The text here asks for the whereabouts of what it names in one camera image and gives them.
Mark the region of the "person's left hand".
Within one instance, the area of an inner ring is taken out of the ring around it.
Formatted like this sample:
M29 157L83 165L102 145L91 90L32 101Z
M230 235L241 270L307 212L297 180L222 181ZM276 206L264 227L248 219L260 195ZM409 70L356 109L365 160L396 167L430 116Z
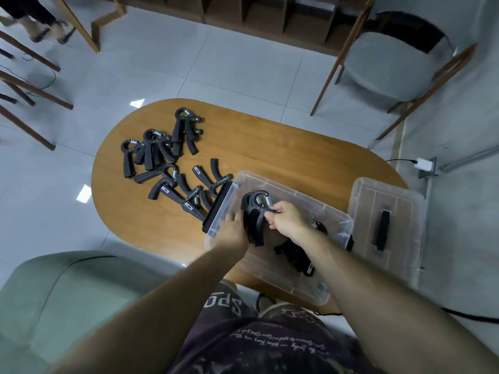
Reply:
M249 245L246 230L220 230L219 228L213 240L213 249L230 251L240 258L244 257Z

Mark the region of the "person's right hand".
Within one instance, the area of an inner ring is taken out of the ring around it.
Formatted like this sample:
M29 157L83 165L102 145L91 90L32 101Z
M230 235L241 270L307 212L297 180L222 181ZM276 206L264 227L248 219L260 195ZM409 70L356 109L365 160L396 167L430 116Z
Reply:
M278 232L290 238L297 245L300 245L303 243L303 239L307 236L308 232L312 231L310 223L307 223L293 203L279 201L276 204L283 204L285 206L285 229Z

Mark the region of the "person's left forearm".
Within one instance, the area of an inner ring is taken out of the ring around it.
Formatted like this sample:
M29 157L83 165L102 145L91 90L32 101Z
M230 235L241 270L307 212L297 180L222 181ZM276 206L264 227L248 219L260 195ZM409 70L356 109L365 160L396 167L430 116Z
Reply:
M82 339L49 374L165 374L248 245L223 243Z

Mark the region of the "person's right forearm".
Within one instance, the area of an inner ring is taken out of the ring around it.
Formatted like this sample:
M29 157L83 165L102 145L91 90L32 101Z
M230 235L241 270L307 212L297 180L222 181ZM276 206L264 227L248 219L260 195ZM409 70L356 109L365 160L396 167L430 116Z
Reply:
M369 359L388 374L499 374L499 357L442 308L321 232L294 237L322 273Z

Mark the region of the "clear plastic storage box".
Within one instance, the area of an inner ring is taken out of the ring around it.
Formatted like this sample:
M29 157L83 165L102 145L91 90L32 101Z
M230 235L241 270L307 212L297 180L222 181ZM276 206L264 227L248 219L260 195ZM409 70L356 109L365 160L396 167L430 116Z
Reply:
M346 248L353 231L353 220L346 213L268 178L250 171L241 171L235 176L216 213L214 223L208 229L204 241L207 250L213 246L220 221L227 213L236 213L240 209L244 195L257 190L269 192L273 204L278 201L293 203L308 222L315 220L323 223L327 228L328 238ZM288 263L284 255L276 255L274 252L273 248L286 240L278 231L269 229L266 221L265 245L255 247L250 244L246 256L240 261L240 270L315 306L326 304L330 292L316 270L312 277L305 277Z

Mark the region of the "pile of black hand grippers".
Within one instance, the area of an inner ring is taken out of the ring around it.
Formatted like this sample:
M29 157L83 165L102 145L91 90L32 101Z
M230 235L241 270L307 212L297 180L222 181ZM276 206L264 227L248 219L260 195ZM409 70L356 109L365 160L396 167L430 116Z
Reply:
M121 143L123 155L123 177L136 184L154 178L148 199L156 201L160 195L174 201L182 210L202 222L203 232L207 233L215 220L216 213L227 195L233 174L222 175L219 159L209 160L211 175L201 165L192 168L194 176L201 185L188 185L186 175L180 172L178 160L184 154L184 145L195 156L199 153L197 141L203 130L196 127L203 118L188 108L176 110L172 133L158 129L147 129L142 139L127 139Z

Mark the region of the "clear plastic box lid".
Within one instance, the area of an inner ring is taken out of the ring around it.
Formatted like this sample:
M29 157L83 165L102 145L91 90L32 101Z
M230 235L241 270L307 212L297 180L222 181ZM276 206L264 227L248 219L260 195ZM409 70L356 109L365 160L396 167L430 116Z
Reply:
M347 211L353 231L346 250L416 289L425 209L426 201L416 191L358 178Z

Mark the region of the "dark printed shirt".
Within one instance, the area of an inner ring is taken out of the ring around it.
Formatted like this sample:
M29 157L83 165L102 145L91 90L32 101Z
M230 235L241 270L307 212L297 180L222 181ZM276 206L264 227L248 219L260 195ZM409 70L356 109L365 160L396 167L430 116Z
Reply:
M359 341L309 311L277 303L259 315L221 282L167 374L377 374Z

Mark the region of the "metal floor socket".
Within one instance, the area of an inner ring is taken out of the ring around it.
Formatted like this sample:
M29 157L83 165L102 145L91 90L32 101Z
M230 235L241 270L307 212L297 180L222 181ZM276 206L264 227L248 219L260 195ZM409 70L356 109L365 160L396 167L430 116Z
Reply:
M431 160L434 163L433 171L432 172L424 172L424 171L419 171L418 170L418 179L425 179L425 178L432 177L432 176L438 176L438 171L437 171L437 168L436 168L437 157L432 157L432 158L430 158L428 160Z

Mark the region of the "grey chair with wooden legs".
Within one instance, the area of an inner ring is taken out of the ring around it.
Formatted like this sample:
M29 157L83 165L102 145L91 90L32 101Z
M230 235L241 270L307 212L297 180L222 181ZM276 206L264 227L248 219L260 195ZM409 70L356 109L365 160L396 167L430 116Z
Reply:
M368 0L337 56L310 115L313 116L339 66L361 87L410 104L400 117L368 146L371 150L410 114L471 62L488 0ZM447 49L424 53L378 31L364 31L368 17L403 13L437 28Z

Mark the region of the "wooden shelf unit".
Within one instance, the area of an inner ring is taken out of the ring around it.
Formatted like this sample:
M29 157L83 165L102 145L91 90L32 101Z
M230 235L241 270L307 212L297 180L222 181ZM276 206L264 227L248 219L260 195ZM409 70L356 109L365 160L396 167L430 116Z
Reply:
M369 0L119 0L127 6L337 56Z

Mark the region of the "grey metal pipe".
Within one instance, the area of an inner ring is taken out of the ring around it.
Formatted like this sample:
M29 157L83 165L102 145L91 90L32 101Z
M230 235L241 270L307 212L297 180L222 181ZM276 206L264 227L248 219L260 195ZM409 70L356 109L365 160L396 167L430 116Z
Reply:
M492 157L492 156L498 155L498 154L499 154L499 144L497 144L493 147L490 147L488 149L476 152L476 153L471 154L469 156L462 157L462 158L455 160L451 163L442 164L439 167L439 170L442 173L450 173L450 172L452 172L456 169L462 168L466 165L469 165L472 163L477 163L481 160L484 160L488 157Z

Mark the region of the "wooden chair leg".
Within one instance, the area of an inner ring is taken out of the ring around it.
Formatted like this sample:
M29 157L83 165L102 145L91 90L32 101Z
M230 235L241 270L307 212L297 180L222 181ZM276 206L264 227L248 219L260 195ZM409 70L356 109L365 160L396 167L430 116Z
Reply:
M10 45L14 46L15 48L21 50L24 54L27 54L37 60L38 62L46 65L47 67L53 69L56 72L60 72L61 68L54 64L53 62L47 60L45 57L37 54L34 50L28 48L24 44L20 43L17 41L15 38L11 37L10 35L4 33L3 31L0 30L0 39L4 40L5 42L9 43Z
M49 142L42 135L40 135L38 132L34 131L31 127L29 127L27 124L25 124L21 119L19 119L17 116L15 116L13 113L11 113L8 109L3 107L2 105L0 105L0 115L3 116L4 118L8 119L15 126L17 126L22 131L24 131L25 133L30 135L32 138L34 138L36 141L41 143L47 149L49 149L51 151L55 150L55 148L56 148L55 144Z
M32 92L35 95L40 96L44 99L47 99L47 100L49 100L49 101L51 101L59 106L62 106L68 110L73 110L73 108L74 108L74 106L72 104L70 104L66 101L63 101L60 98L58 98L50 93L47 93L46 91L44 91L40 88L37 88L26 81L18 79L15 76L9 75L6 72L1 71L1 70L0 70L0 79L2 79L3 81L6 81L12 85L15 85L16 87L22 88L24 90L28 90L28 92Z

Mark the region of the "wooden table leg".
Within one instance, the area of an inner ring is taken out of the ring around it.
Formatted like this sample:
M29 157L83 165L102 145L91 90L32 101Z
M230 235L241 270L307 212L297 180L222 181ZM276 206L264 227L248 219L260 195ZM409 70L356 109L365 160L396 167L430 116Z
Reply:
M65 14L69 22L76 28L78 33L84 38L86 43L95 53L101 52L100 37L101 30L104 26L110 24L111 22L122 18L127 14L127 8L125 5L121 4L119 0L112 0L115 4L115 10L111 13L105 14L96 20L91 22L91 32L88 33L84 28L82 23L66 4L64 0L52 0L55 5Z

